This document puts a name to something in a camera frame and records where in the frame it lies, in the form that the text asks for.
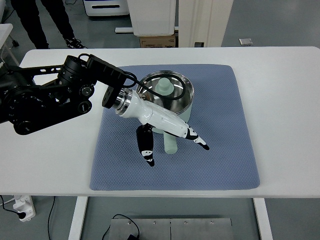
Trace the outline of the white robotic hand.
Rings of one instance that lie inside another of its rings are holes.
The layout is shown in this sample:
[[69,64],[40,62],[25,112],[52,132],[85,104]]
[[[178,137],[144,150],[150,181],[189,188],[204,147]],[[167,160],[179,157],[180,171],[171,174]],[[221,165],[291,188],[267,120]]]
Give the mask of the white robotic hand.
[[155,103],[143,100],[135,90],[125,88],[120,91],[113,104],[115,113],[122,118],[137,118],[142,125],[136,129],[137,145],[145,161],[153,167],[154,138],[152,128],[155,127],[176,137],[191,140],[205,150],[210,147],[174,112]]

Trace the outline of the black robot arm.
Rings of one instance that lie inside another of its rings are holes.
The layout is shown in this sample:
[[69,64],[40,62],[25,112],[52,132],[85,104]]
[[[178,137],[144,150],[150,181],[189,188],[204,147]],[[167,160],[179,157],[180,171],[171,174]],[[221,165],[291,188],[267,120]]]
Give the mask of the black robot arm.
[[95,85],[107,86],[102,106],[123,118],[136,118],[137,144],[145,161],[154,166],[153,128],[177,138],[206,142],[176,113],[144,100],[126,80],[137,77],[94,55],[87,60],[67,56],[63,65],[0,68],[0,121],[10,122],[19,135],[28,135],[88,113]]

